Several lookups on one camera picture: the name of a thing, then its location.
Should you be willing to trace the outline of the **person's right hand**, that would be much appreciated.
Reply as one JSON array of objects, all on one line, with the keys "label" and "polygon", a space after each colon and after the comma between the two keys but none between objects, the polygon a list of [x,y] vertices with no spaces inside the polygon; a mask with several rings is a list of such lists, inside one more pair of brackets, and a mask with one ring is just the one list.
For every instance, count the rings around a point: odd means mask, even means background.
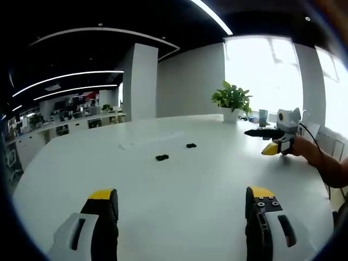
[{"label": "person's right hand", "polygon": [[306,140],[302,136],[295,136],[293,138],[293,149],[292,155],[302,156],[308,163],[312,163],[313,152],[315,151],[315,146],[310,141]]}]

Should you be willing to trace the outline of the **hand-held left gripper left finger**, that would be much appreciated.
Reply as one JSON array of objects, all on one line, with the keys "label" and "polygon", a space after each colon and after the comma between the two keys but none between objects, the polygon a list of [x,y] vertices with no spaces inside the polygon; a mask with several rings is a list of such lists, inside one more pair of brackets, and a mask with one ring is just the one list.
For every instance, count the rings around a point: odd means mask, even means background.
[{"label": "hand-held left gripper left finger", "polygon": [[94,192],[54,233],[50,260],[117,260],[118,220],[117,190]]}]

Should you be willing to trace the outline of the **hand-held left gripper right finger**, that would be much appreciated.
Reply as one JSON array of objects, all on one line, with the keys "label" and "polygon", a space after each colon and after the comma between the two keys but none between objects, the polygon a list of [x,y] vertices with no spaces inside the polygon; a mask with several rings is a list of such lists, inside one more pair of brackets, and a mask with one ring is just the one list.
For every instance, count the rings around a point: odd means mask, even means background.
[{"label": "hand-held left gripper right finger", "polygon": [[247,260],[306,260],[306,227],[270,190],[247,187]]}]

